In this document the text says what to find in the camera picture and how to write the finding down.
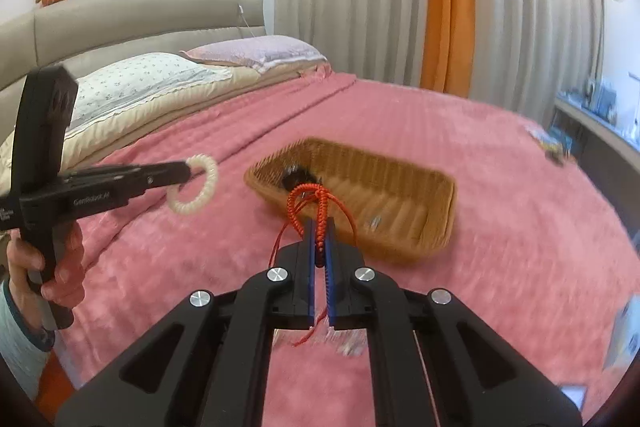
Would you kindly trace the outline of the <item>light blue sleeve forearm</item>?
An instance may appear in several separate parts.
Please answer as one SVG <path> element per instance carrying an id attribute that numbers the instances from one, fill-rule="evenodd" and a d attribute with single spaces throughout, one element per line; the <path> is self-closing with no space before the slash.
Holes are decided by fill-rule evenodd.
<path id="1" fill-rule="evenodd" d="M 40 378 L 55 343 L 55 333 L 47 329 L 32 329 L 18 311 L 10 293 L 9 281 L 1 283 L 1 356 L 10 372 L 34 401 L 39 392 Z"/>

